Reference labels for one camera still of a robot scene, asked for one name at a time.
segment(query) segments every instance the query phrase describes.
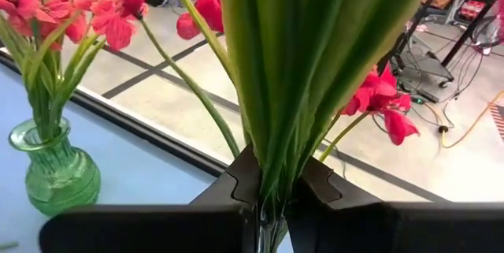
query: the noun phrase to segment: gray floor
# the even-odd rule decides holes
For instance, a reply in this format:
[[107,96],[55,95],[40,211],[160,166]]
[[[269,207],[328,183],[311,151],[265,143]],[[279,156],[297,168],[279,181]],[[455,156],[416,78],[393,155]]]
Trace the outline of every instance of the gray floor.
[[[211,49],[201,43],[201,36],[191,41],[177,36],[176,11],[180,9],[151,8],[146,21],[180,67],[209,92],[243,147],[234,88]],[[457,28],[430,25],[429,33],[418,35],[436,51],[458,33]],[[221,36],[220,40],[224,42],[224,37]],[[452,46],[453,42],[439,51],[439,57],[444,57]],[[71,51],[72,45],[65,45],[64,59],[68,59]],[[462,59],[466,59],[470,52],[472,48]],[[447,115],[455,126],[447,134],[449,143],[460,138],[488,102],[504,89],[504,47],[498,47],[494,52],[483,59],[472,85],[458,100],[448,102]],[[469,65],[462,86],[474,74],[478,61],[479,57],[476,57]],[[438,98],[446,99],[458,86],[461,68],[462,64],[454,67],[452,73],[456,80],[446,89],[437,88],[441,79],[436,76],[423,76],[421,86]],[[100,96],[101,100],[170,134],[177,134],[216,158],[225,162],[232,160],[210,116],[180,78],[163,63],[141,28],[132,44],[121,53],[100,52],[82,87]],[[342,156],[342,160],[333,157],[327,160],[327,164],[340,174],[345,169],[348,180],[381,199],[504,201],[504,142],[490,113],[484,115],[460,144],[443,149],[437,127],[425,120],[434,122],[434,115],[425,106],[415,106],[414,109],[424,117],[409,113],[409,118],[421,132],[420,136],[411,136],[402,146],[396,147],[371,118],[366,118],[338,145],[350,157]],[[353,118],[342,117],[326,139],[332,140],[351,120]]]

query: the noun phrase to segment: floor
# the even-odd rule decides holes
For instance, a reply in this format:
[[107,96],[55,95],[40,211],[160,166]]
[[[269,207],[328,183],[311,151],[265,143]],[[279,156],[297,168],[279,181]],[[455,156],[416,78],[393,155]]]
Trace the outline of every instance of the floor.
[[[208,92],[239,146],[244,147],[232,83],[201,36],[190,41],[177,36],[176,13],[180,11],[170,6],[150,8],[146,22],[180,68]],[[458,28],[429,25],[428,32],[418,35],[433,51],[443,48],[437,51],[442,58],[453,46],[452,39],[458,33]],[[220,36],[219,40],[224,43],[225,37]],[[65,45],[64,59],[69,59],[72,48],[72,45]],[[484,57],[474,81],[458,100],[446,101],[447,116],[454,124],[447,134],[448,143],[458,140],[485,106],[504,89],[504,47],[493,52]],[[452,63],[456,80],[447,88],[438,88],[441,79],[436,76],[421,77],[421,87],[442,101],[449,98],[457,86],[465,86],[476,71],[479,55],[469,59],[470,65],[463,65],[471,53],[472,48],[469,48],[459,65]],[[467,67],[467,76],[458,84],[458,79],[466,73],[464,67]],[[418,83],[415,75],[412,78]],[[222,135],[202,104],[163,62],[141,28],[128,48],[119,53],[100,52],[81,87],[166,132],[177,134],[216,158],[225,162],[232,160]],[[436,108],[442,109],[446,102]],[[487,112],[461,143],[444,149],[440,146],[437,127],[432,124],[435,117],[430,109],[414,105],[414,111],[409,112],[409,118],[420,130],[420,136],[411,136],[396,147],[368,117],[339,143],[338,148],[344,154],[339,158],[331,157],[326,163],[339,174],[343,175],[344,170],[349,181],[385,200],[504,201],[504,142],[491,113]],[[327,146],[352,120],[342,117],[323,145]]]

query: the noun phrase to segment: light blue table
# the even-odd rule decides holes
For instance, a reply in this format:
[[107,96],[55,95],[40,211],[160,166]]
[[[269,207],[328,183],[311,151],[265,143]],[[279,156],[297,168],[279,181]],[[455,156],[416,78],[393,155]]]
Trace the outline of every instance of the light blue table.
[[[185,204],[215,180],[73,103],[64,116],[72,124],[71,143],[86,150],[102,172],[100,204]],[[26,196],[28,156],[7,141],[9,132],[30,117],[20,77],[0,64],[0,244],[20,243],[5,253],[39,252],[38,233],[47,220]],[[280,252],[292,252],[290,243],[287,237]]]

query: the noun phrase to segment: table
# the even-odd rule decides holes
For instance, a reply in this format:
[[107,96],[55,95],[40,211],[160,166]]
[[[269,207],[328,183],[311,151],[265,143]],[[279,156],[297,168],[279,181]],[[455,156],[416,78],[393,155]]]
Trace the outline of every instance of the table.
[[[0,244],[18,241],[6,253],[39,252],[38,232],[47,218],[29,202],[24,189],[28,156],[15,151],[7,136],[31,116],[20,77],[0,65]],[[102,172],[100,204],[185,204],[215,177],[155,147],[98,115],[69,103],[71,143],[82,147]],[[280,252],[292,252],[290,240]]]

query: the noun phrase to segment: green glass vase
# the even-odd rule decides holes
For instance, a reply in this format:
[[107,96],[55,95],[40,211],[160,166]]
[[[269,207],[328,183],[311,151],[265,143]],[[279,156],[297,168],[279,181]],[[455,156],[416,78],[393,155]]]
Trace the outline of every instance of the green glass vase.
[[31,204],[54,216],[73,206],[94,204],[100,192],[100,171],[89,154],[69,142],[70,124],[61,119],[59,135],[41,142],[33,120],[9,135],[11,145],[31,159],[25,184]]

